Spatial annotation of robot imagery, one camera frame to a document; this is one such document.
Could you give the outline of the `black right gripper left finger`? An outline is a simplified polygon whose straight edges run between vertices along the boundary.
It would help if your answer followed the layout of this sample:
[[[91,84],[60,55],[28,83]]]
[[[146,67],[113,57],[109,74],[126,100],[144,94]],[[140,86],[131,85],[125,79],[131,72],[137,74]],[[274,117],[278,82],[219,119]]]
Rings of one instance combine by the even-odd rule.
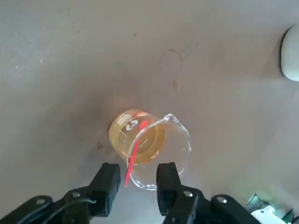
[[[47,195],[28,199],[1,218],[2,224],[88,224],[109,216],[121,183],[120,166],[103,163],[91,183],[54,201]]]

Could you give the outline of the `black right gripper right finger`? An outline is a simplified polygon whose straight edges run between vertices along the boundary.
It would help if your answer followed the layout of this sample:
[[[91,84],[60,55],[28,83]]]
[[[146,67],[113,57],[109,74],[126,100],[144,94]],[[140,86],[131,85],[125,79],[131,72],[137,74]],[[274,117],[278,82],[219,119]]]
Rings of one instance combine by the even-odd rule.
[[[256,224],[257,220],[229,195],[207,200],[199,189],[184,186],[176,164],[157,167],[157,202],[164,224]]]

